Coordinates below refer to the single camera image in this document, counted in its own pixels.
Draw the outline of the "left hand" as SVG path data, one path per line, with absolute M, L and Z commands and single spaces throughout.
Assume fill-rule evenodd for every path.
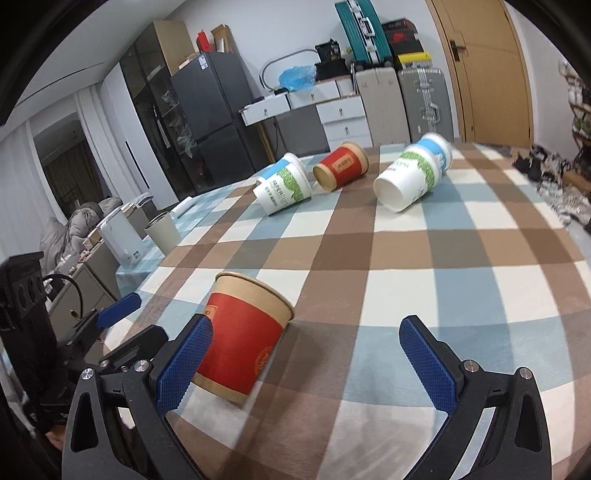
M 66 437 L 66 427 L 64 425 L 55 425 L 46 433 L 46 437 L 55 448 L 62 451 Z

